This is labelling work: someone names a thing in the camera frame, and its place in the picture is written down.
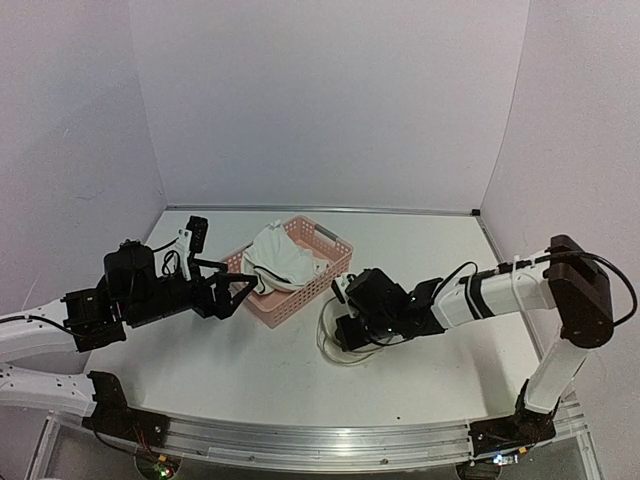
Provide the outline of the pink plastic basket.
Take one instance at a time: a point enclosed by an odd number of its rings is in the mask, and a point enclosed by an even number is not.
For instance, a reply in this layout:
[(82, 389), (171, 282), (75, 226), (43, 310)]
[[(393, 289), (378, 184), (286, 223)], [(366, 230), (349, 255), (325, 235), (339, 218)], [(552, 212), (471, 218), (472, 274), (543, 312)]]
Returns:
[(267, 225), (223, 261), (232, 273), (255, 275), (244, 305), (274, 329), (349, 270), (353, 246), (319, 223), (295, 216)]

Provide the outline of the white bra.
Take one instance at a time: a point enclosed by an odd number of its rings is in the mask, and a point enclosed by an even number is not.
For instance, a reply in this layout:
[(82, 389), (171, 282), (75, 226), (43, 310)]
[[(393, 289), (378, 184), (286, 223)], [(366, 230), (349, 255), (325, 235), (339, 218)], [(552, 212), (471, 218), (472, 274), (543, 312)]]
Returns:
[(243, 251), (240, 270), (258, 278), (254, 292), (266, 296), (274, 291), (300, 290), (329, 267), (311, 249), (297, 245), (280, 220), (267, 224)]

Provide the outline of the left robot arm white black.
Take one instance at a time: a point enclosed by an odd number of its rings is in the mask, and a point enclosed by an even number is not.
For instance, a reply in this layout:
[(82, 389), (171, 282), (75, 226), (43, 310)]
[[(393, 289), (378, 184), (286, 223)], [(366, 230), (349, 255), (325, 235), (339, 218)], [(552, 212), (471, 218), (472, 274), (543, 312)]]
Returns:
[(104, 258), (104, 275), (94, 288), (1, 318), (1, 403), (53, 410), (81, 417), (94, 414), (114, 437), (134, 428), (134, 415), (118, 400), (119, 381), (98, 373), (66, 376), (15, 366), (47, 353), (84, 353), (126, 339), (139, 328), (193, 311), (203, 319), (231, 317), (258, 283), (222, 262), (177, 253), (174, 268), (156, 270), (156, 252), (126, 241)]

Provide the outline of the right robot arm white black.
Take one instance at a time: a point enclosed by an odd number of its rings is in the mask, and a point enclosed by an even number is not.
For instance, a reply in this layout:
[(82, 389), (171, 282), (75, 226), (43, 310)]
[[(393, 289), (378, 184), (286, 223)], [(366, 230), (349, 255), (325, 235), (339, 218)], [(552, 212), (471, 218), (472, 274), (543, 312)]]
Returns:
[(584, 363), (587, 354), (613, 336), (610, 280), (601, 260), (567, 235), (552, 238), (547, 249), (515, 257), (489, 270), (464, 274), (457, 269), (404, 290), (379, 268), (343, 274), (331, 289), (347, 309), (337, 318), (339, 348), (354, 352), (369, 345), (386, 347), (395, 338), (441, 335), (471, 322), (516, 312), (554, 310), (558, 339), (527, 381), (523, 406), (509, 414), (503, 433), (524, 443), (540, 430)]

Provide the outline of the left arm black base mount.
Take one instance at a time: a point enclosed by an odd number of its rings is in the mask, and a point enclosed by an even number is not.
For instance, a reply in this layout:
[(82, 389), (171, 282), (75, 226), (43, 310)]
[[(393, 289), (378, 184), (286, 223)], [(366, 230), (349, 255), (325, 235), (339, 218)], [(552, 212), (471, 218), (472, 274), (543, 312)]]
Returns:
[(93, 412), (82, 419), (82, 427), (121, 440), (163, 448), (170, 418), (130, 406), (119, 379), (111, 373), (91, 371), (94, 387)]

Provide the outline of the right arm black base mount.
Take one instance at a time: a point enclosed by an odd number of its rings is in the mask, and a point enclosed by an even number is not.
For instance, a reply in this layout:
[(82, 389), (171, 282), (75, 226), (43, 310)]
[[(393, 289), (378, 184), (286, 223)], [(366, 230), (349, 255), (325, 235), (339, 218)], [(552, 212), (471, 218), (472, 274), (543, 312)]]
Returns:
[(469, 436), (473, 457), (533, 447), (539, 442), (553, 439), (556, 435), (554, 418), (558, 406), (556, 404), (549, 413), (541, 414), (518, 404), (511, 415), (472, 422)]

